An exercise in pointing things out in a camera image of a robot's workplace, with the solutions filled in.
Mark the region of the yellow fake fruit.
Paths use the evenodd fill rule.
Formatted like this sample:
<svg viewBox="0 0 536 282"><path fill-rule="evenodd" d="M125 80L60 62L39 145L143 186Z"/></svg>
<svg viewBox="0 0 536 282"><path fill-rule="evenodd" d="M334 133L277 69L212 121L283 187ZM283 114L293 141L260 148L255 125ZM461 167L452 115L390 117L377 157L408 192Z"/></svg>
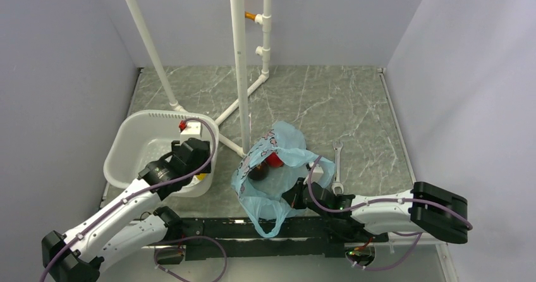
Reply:
<svg viewBox="0 0 536 282"><path fill-rule="evenodd" d="M195 175L196 179L199 181L202 181L206 178L207 173L200 173L199 175Z"/></svg>

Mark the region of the light blue printed plastic bag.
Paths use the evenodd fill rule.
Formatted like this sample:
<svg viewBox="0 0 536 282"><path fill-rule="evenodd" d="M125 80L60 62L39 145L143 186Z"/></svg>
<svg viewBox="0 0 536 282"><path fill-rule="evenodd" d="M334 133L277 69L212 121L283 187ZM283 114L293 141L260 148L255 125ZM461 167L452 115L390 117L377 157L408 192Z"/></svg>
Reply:
<svg viewBox="0 0 536 282"><path fill-rule="evenodd" d="M249 174L274 154L282 160L279 168L270 167L267 176L254 181ZM261 136L231 175L231 188L238 202L252 221L255 231L263 238L274 238L286 218L302 215L305 211L292 209L282 198L296 181L309 174L308 164L318 155L307 150L304 134L293 125L277 121Z"/></svg>

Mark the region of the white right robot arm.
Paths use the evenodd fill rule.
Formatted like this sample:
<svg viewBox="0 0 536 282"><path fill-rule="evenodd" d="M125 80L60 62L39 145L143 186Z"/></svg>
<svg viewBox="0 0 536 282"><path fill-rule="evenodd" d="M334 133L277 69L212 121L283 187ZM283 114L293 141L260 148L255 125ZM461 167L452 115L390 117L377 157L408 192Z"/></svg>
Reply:
<svg viewBox="0 0 536 282"><path fill-rule="evenodd" d="M443 242L465 244L473 228L464 197L422 181L404 192L366 197L336 195L299 178L282 198L293 209L317 213L329 233L347 242L387 233L428 233Z"/></svg>

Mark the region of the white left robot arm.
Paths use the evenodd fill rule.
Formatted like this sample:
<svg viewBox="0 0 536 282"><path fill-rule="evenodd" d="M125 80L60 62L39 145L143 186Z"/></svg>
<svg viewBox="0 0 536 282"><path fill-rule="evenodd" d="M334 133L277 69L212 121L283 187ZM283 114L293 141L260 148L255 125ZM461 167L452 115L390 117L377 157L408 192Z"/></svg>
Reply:
<svg viewBox="0 0 536 282"><path fill-rule="evenodd" d="M170 152L151 161L112 202L74 228L51 231L41 241L44 272L54 281L97 281L102 272L143 246L177 242L181 218L159 203L210 173L212 143L173 141Z"/></svg>

